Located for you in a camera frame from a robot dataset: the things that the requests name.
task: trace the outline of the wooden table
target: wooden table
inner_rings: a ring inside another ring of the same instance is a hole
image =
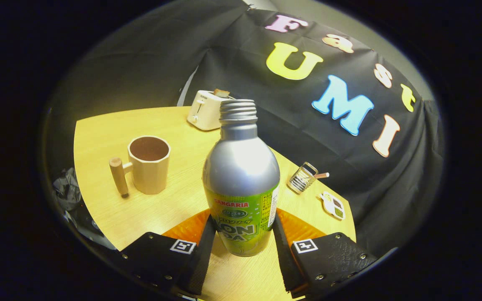
[[[126,248],[147,231],[162,234],[208,207],[202,169],[207,154],[220,138],[220,130],[205,132],[189,124],[186,121],[189,108],[122,111],[77,122],[74,163],[83,200],[98,227],[118,250]],[[145,195],[136,190],[127,174],[129,197],[122,198],[109,170],[109,159],[118,156],[126,163],[127,145],[140,135],[156,135],[170,144],[167,188],[156,195]],[[320,181],[296,195],[286,183],[298,166],[273,152],[280,166],[278,207],[326,234],[340,231],[356,241],[349,203]],[[325,190],[343,202],[345,220],[338,221],[323,210],[323,202],[316,196]],[[273,236],[259,255],[237,257],[226,251],[216,235],[201,298],[205,301],[290,301]]]

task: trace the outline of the yellow letter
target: yellow letter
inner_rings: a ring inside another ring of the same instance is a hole
[[[284,65],[285,60],[291,53],[296,53],[297,51],[299,50],[295,46],[276,42],[275,49],[267,58],[267,67],[270,71],[287,79],[300,80],[306,78],[310,75],[315,65],[322,62],[323,59],[318,55],[304,51],[304,61],[300,67],[297,70],[291,70]]]
[[[394,118],[386,114],[384,115],[384,119],[386,120],[386,124],[382,129],[382,133],[380,133],[379,139],[373,141],[373,148],[375,148],[381,156],[388,158],[388,156],[390,156],[390,144],[392,144],[394,140],[395,133],[401,130],[401,127]]]
[[[410,102],[415,102],[415,97],[412,95],[412,90],[409,87],[401,84],[401,88],[403,88],[403,94],[401,94],[401,99],[403,100],[403,104],[407,110],[413,112],[414,107],[410,104]]]

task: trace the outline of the bottle label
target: bottle label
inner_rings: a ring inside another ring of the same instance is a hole
[[[225,196],[206,187],[211,215],[228,251],[255,255],[269,240],[278,201],[279,185],[254,196]]]

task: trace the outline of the letter m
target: letter m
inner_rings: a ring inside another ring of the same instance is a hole
[[[373,103],[364,95],[348,100],[347,84],[339,77],[329,75],[330,83],[321,98],[312,102],[312,107],[323,114],[331,112],[332,119],[336,120],[349,113],[346,118],[340,120],[340,125],[351,135],[358,135],[358,128],[366,117],[367,112],[374,108]]]

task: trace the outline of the aluminum bottle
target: aluminum bottle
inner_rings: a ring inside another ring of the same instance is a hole
[[[228,251],[253,256],[269,241],[276,213],[280,171],[258,137],[250,99],[222,101],[220,140],[203,168],[203,186],[218,234]]]

